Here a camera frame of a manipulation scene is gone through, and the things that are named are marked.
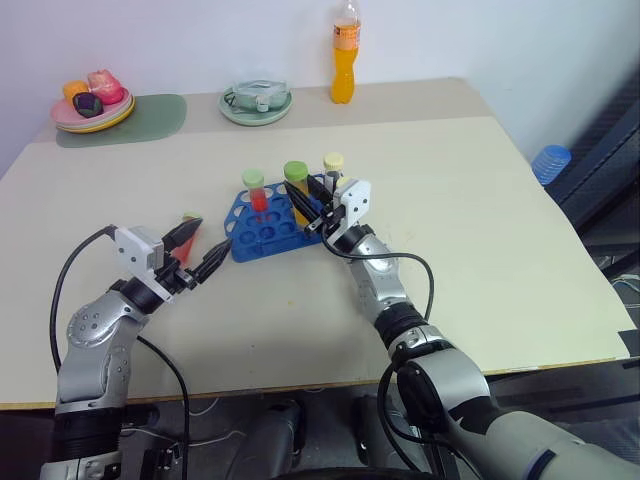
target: green test tube cap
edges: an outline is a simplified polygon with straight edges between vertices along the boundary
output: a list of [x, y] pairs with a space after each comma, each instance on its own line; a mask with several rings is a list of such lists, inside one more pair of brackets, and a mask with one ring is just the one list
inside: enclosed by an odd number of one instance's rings
[[182, 221], [189, 220], [190, 218], [202, 218], [198, 212], [188, 211], [182, 214]]
[[250, 168], [242, 173], [242, 183], [247, 188], [264, 187], [264, 175], [257, 168]]
[[284, 178], [290, 182], [301, 182], [306, 180], [307, 175], [309, 175], [309, 168], [307, 168], [307, 164], [304, 162], [294, 160], [292, 162], [287, 162], [284, 165]]

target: cable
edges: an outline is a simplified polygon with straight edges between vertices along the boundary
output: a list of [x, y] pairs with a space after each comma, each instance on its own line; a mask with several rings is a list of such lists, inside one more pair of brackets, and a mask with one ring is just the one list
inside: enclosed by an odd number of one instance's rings
[[381, 417], [380, 422], [382, 423], [382, 427], [383, 427], [383, 430], [385, 430], [385, 433], [387, 432], [387, 429], [385, 429], [384, 427], [385, 427], [385, 424], [387, 424], [387, 426], [390, 427], [391, 430], [393, 430], [393, 432], [396, 435], [398, 435], [400, 438], [403, 438], [404, 440], [407, 440], [413, 443], [420, 443], [422, 445], [432, 445], [432, 446], [446, 448], [449, 452], [451, 452], [453, 455], [455, 455], [460, 460], [462, 460], [462, 462], [464, 462], [464, 464], [469, 468], [469, 470], [471, 470], [471, 472], [473, 472], [473, 474], [476, 477], [481, 478], [478, 472], [476, 472], [475, 468], [473, 468], [471, 463], [469, 463], [469, 461], [466, 458], [464, 458], [464, 456], [460, 452], [458, 452], [458, 450], [456, 450], [453, 447], [453, 445], [451, 445], [449, 442], [445, 442], [442, 440], [435, 440], [432, 438], [414, 437], [413, 435], [409, 435], [403, 432], [393, 423], [389, 410], [387, 409], [387, 393], [389, 391], [389, 384], [391, 383], [391, 376], [393, 375], [393, 368], [394, 368], [393, 364], [390, 364], [387, 367], [385, 372], [382, 374], [380, 383], [378, 384], [378, 416]]
[[184, 382], [184, 378], [182, 378], [182, 375], [178, 371], [178, 368], [162, 350], [140, 335], [138, 335], [137, 338], [140, 343], [151, 349], [164, 361], [164, 363], [167, 364], [180, 384], [180, 390], [182, 390], [182, 401], [184, 402], [184, 427], [182, 432], [182, 446], [184, 452], [182, 454], [182, 480], [187, 480], [187, 469], [189, 463], [189, 393], [187, 392], [187, 385]]
[[380, 383], [378, 384], [377, 407], [378, 407], [378, 417], [380, 417], [380, 424], [382, 425], [382, 430], [384, 430], [384, 434], [387, 436], [389, 443], [391, 444], [393, 449], [396, 451], [400, 459], [407, 465], [407, 467], [409, 467], [409, 469], [415, 472], [419, 472], [420, 469], [416, 466], [415, 463], [411, 461], [411, 459], [408, 457], [405, 451], [402, 450], [402, 448], [400, 447], [396, 439], [393, 437], [393, 434], [389, 430], [389, 425], [387, 425], [386, 418], [383, 413], [384, 404], [385, 404], [384, 399], [386, 395], [386, 392], [384, 391], [385, 390], [384, 385], [386, 384], [388, 387], [389, 381], [391, 380], [391, 375], [393, 375], [393, 364], [387, 367], [387, 369], [382, 374]]
[[215, 408], [215, 406], [218, 404], [218, 401], [220, 400], [220, 398], [216, 398], [211, 405], [209, 405], [207, 408], [205, 408], [204, 410], [200, 410], [199, 412], [192, 412], [191, 410], [189, 410], [189, 415], [191, 415], [192, 417], [199, 417], [200, 415], [204, 415], [205, 413], [210, 412], [211, 410], [213, 410]]
[[161, 433], [157, 433], [152, 430], [147, 430], [146, 428], [139, 428], [139, 427], [123, 428], [122, 430], [120, 430], [120, 436], [124, 437], [124, 435], [122, 434], [127, 432], [133, 432], [133, 433], [140, 432], [140, 433], [144, 433], [145, 435], [149, 435], [150, 437], [159, 438], [161, 440], [167, 440], [173, 443], [180, 443], [176, 438], [172, 438], [167, 435], [162, 435]]
[[632, 274], [620, 275], [619, 277], [611, 280], [611, 285], [614, 287], [616, 285], [625, 285], [629, 287], [631, 290], [633, 290], [634, 292], [640, 293], [640, 287], [638, 285], [631, 283], [629, 280], [635, 280], [637, 282], [640, 282], [640, 275], [632, 275]]
[[[127, 433], [127, 432], [144, 433], [144, 434], [149, 435], [151, 437], [160, 438], [162, 440], [167, 440], [169, 442], [174, 442], [173, 443], [174, 445], [178, 445], [179, 443], [181, 443], [176, 438], [169, 437], [167, 435], [163, 435], [163, 434], [158, 433], [158, 432], [154, 432], [153, 430], [147, 430], [146, 428], [130, 427], [130, 428], [123, 428], [121, 431], [124, 432], [124, 433]], [[231, 430], [231, 431], [229, 431], [229, 432], [227, 432], [224, 435], [221, 435], [219, 437], [214, 437], [214, 438], [210, 438], [210, 439], [207, 439], [207, 440], [199, 440], [197, 442], [191, 442], [191, 443], [189, 443], [189, 447], [190, 448], [194, 448], [194, 447], [204, 447], [206, 445], [212, 445], [214, 443], [219, 443], [219, 442], [222, 442], [224, 440], [228, 440], [229, 438], [231, 438], [234, 435], [242, 435], [243, 437], [247, 436], [246, 433], [241, 432], [240, 430]]]
[[222, 442], [224, 440], [227, 440], [227, 439], [231, 438], [234, 435], [242, 435], [243, 437], [247, 436], [246, 433], [241, 432], [240, 430], [231, 430], [229, 433], [227, 433], [226, 435], [223, 435], [222, 437], [212, 438], [210, 440], [202, 440], [201, 442], [193, 442], [193, 443], [190, 443], [189, 446], [190, 447], [204, 447], [205, 445], [212, 445], [214, 443]]
[[56, 323], [58, 320], [58, 303], [60, 303], [60, 294], [62, 293], [62, 284], [64, 283], [64, 279], [67, 276], [67, 272], [69, 272], [69, 268], [71, 268], [71, 264], [82, 250], [102, 235], [113, 237], [113, 232], [115, 232], [115, 230], [116, 227], [114, 225], [107, 225], [93, 235], [87, 237], [75, 248], [73, 252], [71, 252], [71, 255], [69, 255], [69, 258], [67, 258], [67, 261], [64, 262], [64, 265], [62, 266], [62, 270], [60, 270], [60, 275], [58, 275], [58, 281], [56, 282], [56, 288], [53, 291], [53, 299], [51, 300], [51, 312], [49, 313], [49, 345], [51, 346], [51, 356], [53, 357], [53, 366], [56, 368], [56, 373], [60, 371], [60, 365], [62, 364], [60, 360], [60, 353], [58, 352]]
[[332, 245], [329, 244], [327, 240], [327, 226], [326, 224], [322, 225], [322, 229], [320, 230], [320, 236], [322, 237], [322, 243], [331, 253], [338, 257], [346, 258], [349, 260], [385, 260], [389, 258], [410, 258], [415, 260], [420, 265], [424, 267], [427, 271], [427, 276], [429, 277], [429, 297], [427, 299], [427, 308], [424, 312], [424, 321], [429, 323], [429, 317], [431, 316], [431, 308], [433, 307], [433, 294], [435, 288], [435, 280], [433, 278], [433, 272], [431, 271], [431, 267], [427, 263], [427, 261], [413, 253], [403, 253], [403, 252], [391, 252], [391, 253], [377, 253], [372, 255], [352, 255], [350, 253], [344, 253], [340, 250], [336, 249]]

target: test tube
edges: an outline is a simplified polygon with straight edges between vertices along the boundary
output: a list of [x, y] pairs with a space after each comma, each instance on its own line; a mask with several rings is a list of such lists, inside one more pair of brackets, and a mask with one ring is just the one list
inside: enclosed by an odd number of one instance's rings
[[324, 188], [333, 193], [336, 189], [338, 179], [342, 177], [342, 167], [344, 166], [344, 157], [337, 152], [327, 153], [322, 163], [324, 165]]
[[[287, 181], [298, 187], [298, 189], [305, 195], [309, 196], [307, 175], [309, 175], [309, 169], [307, 168], [307, 164], [304, 162], [294, 160], [292, 162], [287, 162], [284, 165], [284, 177]], [[293, 209], [293, 214], [295, 216], [296, 223], [300, 228], [304, 228], [309, 225], [309, 221], [295, 207]]]
[[264, 212], [269, 203], [267, 194], [264, 191], [264, 175], [256, 168], [245, 170], [242, 174], [242, 183], [249, 190], [249, 201], [251, 208], [255, 212]]
[[[202, 217], [197, 213], [186, 212], [182, 216], [182, 221], [184, 222], [186, 220], [191, 220], [192, 218], [202, 218]], [[196, 233], [194, 233], [189, 240], [187, 240], [184, 244], [180, 245], [179, 247], [174, 248], [171, 252], [171, 255], [173, 257], [180, 260], [180, 265], [182, 265], [183, 268], [189, 265], [189, 253], [191, 253], [191, 247], [193, 246], [193, 241], [195, 240], [197, 234], [198, 232], [196, 231]]]

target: stacked plates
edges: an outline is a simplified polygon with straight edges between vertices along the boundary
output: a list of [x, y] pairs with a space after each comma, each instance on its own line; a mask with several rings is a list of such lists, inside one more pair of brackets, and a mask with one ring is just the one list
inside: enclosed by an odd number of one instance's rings
[[51, 118], [60, 130], [72, 133], [91, 133], [104, 130], [127, 118], [136, 105], [136, 99], [125, 88], [124, 97], [118, 103], [105, 105], [104, 112], [91, 118], [84, 118], [75, 108], [62, 99], [51, 108]]

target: blue test tube rack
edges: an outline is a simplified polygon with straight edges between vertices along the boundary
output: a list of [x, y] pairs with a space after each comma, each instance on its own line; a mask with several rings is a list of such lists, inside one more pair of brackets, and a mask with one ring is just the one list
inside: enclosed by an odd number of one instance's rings
[[[231, 244], [231, 256], [236, 262], [249, 262], [258, 258], [308, 247], [320, 243], [320, 234], [307, 235], [296, 224], [293, 205], [282, 183], [266, 185], [269, 208], [255, 212], [251, 208], [249, 192], [238, 193], [224, 221], [224, 230]], [[322, 204], [311, 198], [317, 211]]]

